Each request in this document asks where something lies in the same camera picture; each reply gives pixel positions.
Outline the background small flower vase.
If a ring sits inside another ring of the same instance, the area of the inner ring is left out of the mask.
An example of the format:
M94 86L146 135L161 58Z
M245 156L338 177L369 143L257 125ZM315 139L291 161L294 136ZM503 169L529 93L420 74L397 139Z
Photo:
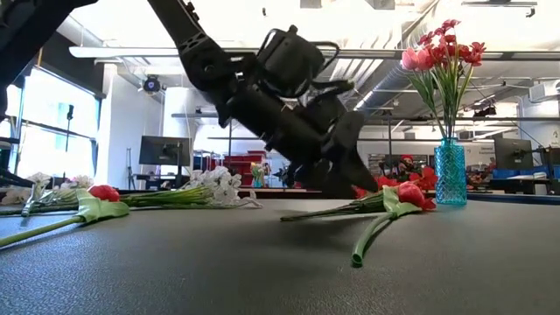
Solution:
M254 188L264 187L265 167L262 163L252 163L250 166L252 175L252 186Z

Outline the red blossom flower bunch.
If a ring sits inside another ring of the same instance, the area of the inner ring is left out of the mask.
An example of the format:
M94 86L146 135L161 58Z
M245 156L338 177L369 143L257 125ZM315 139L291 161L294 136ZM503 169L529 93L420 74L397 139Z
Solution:
M438 28L424 34L418 44L432 57L433 73L437 81L435 95L438 118L445 122L452 137L459 105L473 76L475 67L482 65L486 51L483 42L465 45L458 42L456 26L459 21L448 19Z
M435 171L430 167L425 167L421 170L421 173L412 173L409 176L408 181L401 182L396 178L387 178L385 176L380 176L376 179L376 182L380 188L380 190L384 186L399 186L401 183L405 182L412 182L413 184L417 185L423 192L423 194L429 190L435 188L435 185L438 181L438 177ZM337 216L337 215L350 215L350 214L372 214L366 213L363 210L359 210L358 207L354 204L357 200L362 199L364 196L368 196L375 192L361 192L360 197L355 199L354 201L344 205L338 206L332 209L311 212L311 213L301 213L301 214L294 214L289 216L284 216L281 218L281 221L300 221L310 218L318 218L318 217L327 217L327 216Z

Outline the silver ventilation duct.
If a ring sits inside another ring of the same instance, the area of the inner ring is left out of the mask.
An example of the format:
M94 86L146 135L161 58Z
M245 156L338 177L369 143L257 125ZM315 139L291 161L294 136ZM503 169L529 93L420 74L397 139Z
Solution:
M398 60L384 60L360 85L354 110L372 114L410 86L408 74Z

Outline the black overhead frame beam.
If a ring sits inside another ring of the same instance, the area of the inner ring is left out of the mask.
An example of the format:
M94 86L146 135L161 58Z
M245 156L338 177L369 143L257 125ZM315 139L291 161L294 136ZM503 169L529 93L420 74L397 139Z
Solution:
M86 47L71 46L69 52L75 58L117 58L117 57L145 57L171 58L178 57L175 48L147 48L147 47ZM366 60L399 60L403 50L389 49L341 49L336 55L339 59ZM560 61L560 51L486 51L483 60L490 61Z

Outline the person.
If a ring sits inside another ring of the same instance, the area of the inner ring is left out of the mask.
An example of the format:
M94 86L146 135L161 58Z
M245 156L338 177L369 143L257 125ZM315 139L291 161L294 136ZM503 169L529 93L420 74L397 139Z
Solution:
M414 158L411 155L401 155L397 166L397 179L401 182L408 181L416 170Z

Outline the white wall unit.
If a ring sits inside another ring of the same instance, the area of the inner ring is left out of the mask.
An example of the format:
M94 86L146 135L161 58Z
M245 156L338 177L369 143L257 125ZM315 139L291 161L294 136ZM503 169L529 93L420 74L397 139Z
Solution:
M560 97L560 79L543 81L528 90L531 102L546 102Z

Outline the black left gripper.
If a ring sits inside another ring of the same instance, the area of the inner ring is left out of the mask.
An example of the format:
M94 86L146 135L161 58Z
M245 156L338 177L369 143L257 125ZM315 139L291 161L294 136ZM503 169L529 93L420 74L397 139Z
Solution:
M257 85L247 87L227 102L229 116L263 140L267 151L303 165L302 187L327 198L354 198L352 186L332 169L334 163L352 185L377 192L377 182L357 150L364 115L348 111L338 98L354 84L335 80L312 86L328 90L294 108Z

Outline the blue textured glass vase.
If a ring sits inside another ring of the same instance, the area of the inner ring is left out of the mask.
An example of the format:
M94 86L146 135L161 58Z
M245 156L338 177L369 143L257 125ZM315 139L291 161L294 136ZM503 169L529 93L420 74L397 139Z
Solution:
M434 149L438 204L464 206L467 203L465 148L454 137L444 137Z

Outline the black computer monitor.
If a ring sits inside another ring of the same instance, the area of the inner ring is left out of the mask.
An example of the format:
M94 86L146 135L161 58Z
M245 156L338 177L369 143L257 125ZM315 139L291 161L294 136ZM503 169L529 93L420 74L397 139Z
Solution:
M500 170L527 171L534 167L529 140L496 138L494 152L496 166Z
M186 137L142 136L141 165L189 166L190 139Z

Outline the black thin stand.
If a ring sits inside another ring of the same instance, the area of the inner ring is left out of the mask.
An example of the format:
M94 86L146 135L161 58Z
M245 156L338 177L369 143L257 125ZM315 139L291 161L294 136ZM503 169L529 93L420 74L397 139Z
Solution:
M65 153L68 153L69 137L70 137L70 125L71 121L74 119L74 105L68 105L68 111L66 113L66 141L65 141Z

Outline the red storage bins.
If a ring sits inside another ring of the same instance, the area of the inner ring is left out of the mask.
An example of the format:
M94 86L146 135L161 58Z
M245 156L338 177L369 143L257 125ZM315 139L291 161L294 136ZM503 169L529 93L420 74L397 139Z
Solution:
M251 187L253 182L251 165L263 165L266 157L265 150L248 150L246 153L225 156L222 165L235 174L241 175L241 187Z

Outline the red artificial tulip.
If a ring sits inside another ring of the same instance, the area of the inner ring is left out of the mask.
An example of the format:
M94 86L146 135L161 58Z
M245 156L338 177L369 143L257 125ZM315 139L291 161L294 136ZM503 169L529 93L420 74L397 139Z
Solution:
M425 197L422 190L412 182L401 183L398 186L385 185L379 192L364 196L354 204L366 213L381 213L366 227L354 244L351 256L354 266L363 265L367 245L384 224L408 214L436 209L432 199Z
M72 224L92 223L102 219L119 218L130 213L130 207L120 201L118 191L109 185L95 185L88 190L77 189L75 195L78 201L78 212L76 215L50 225L2 238L0 239L0 248Z

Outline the white blossom flower bunch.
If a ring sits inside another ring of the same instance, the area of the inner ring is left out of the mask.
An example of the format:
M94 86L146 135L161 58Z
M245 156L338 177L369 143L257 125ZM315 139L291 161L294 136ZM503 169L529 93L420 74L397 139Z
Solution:
M21 178L6 170L0 170L0 216L45 214L50 212L76 211L77 191L94 184L88 175L74 178L55 178L37 172Z
M254 192L248 197L239 196L241 179L240 174L232 175L228 168L218 166L212 171L193 171L191 179L179 189L126 194L120 201L137 208L262 208Z

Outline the white round column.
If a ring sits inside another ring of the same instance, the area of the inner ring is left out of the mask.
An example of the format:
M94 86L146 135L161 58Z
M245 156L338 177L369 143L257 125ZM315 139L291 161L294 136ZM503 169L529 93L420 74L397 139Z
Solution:
M186 87L168 87L164 98L164 118L162 135L164 137L183 137L189 139L186 146L189 158L193 157L193 126L186 117L189 113L188 102L191 90Z

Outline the black background rig frame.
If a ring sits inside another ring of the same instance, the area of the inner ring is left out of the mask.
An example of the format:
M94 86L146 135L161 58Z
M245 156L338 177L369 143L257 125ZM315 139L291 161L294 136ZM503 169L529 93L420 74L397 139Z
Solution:
M231 127L222 128L215 113L193 114L186 116L195 126L193 148L196 151L211 151L223 155L242 154L247 151L263 151L265 143L237 121ZM441 140L432 132L427 139L415 136L406 139L402 132L389 133L388 126L365 126L360 132L357 150L366 164L372 154L394 157L401 155L432 155ZM487 164L494 158L494 140L476 138L474 141L460 140L465 147L465 161L469 165Z

